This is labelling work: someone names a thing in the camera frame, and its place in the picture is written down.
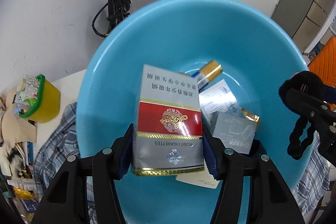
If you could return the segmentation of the black fluffy hair scrunchie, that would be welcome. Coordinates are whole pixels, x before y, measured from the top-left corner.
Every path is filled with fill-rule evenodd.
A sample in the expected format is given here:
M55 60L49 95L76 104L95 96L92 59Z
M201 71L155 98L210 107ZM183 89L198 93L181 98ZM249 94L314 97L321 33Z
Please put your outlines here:
M290 111L299 115L294 129L289 135L287 148L288 155L299 160L307 147L313 143L316 128L311 121L315 117L312 105L314 100L323 100L324 85L314 73L301 71L286 80L280 86L278 94L283 104Z

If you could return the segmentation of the red silver cigarette pack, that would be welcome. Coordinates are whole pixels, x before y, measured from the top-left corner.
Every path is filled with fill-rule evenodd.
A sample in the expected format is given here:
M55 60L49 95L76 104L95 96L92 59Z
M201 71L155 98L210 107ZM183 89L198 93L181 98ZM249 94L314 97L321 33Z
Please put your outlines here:
M170 176L205 169L197 79L143 66L132 167L137 176Z

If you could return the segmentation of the blue plastic basin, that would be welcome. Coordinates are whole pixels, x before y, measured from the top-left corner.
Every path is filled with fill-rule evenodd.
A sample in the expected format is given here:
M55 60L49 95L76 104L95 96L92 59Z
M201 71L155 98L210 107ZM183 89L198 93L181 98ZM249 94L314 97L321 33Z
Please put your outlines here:
M283 82L307 69L291 38L272 19L235 0L161 0L122 21L86 70L77 101L80 155L112 145L135 122L145 64L194 73L215 60L238 104L261 119L256 137L294 189L309 161L287 153L298 118L278 96Z

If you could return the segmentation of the gold snack bag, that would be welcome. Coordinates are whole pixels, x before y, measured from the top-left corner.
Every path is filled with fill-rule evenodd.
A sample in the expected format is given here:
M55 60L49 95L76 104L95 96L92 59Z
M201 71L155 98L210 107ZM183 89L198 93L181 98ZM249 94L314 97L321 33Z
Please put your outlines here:
M19 199L33 200L35 198L34 188L30 185L18 185L13 187L15 195Z

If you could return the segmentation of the blue plaid cloth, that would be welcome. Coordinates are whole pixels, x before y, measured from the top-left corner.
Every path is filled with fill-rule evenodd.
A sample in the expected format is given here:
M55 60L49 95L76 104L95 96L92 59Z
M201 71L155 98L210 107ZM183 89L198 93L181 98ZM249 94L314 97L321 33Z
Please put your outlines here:
M76 136L76 105L75 102L65 107L60 124L35 157L34 179L40 200L67 157L80 157ZM318 145L317 138L306 170L293 192L303 216L315 209L329 189L330 166L318 153Z

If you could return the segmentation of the grey refrigerator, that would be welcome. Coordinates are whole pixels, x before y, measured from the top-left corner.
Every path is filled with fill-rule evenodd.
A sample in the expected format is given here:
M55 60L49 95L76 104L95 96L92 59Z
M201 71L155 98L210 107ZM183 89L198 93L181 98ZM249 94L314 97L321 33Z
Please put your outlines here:
M307 54L329 28L335 31L335 0L278 0L272 19Z

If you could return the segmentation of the yellow green plastic bin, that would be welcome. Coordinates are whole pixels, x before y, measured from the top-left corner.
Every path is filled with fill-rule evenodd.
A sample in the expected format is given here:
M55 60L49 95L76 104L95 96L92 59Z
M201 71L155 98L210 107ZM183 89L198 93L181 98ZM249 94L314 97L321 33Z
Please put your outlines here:
M18 116L37 123L47 123L60 111L60 91L45 76L26 77L21 101L17 102Z

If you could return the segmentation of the gold blue cigarette pack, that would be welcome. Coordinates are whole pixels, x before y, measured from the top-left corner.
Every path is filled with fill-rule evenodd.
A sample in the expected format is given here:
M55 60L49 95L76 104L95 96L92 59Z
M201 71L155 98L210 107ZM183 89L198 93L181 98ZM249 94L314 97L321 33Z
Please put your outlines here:
M198 91L201 91L222 72L222 65L215 60L211 60L201 67L201 69L193 73L191 77L197 80Z

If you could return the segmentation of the grey small box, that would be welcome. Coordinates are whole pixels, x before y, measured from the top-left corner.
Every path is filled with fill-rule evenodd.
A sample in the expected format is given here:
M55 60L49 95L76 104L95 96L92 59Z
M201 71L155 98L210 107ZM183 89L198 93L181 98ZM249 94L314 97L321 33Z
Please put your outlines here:
M255 121L217 112L212 136L220 139L226 148L248 155L255 137L256 127Z

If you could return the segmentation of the orange chair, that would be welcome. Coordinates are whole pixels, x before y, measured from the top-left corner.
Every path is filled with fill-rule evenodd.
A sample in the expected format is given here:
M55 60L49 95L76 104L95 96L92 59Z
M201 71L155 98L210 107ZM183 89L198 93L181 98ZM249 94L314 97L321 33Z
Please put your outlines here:
M329 38L321 52L308 65L311 72L316 74L324 84L335 87L336 66L335 66L335 36Z

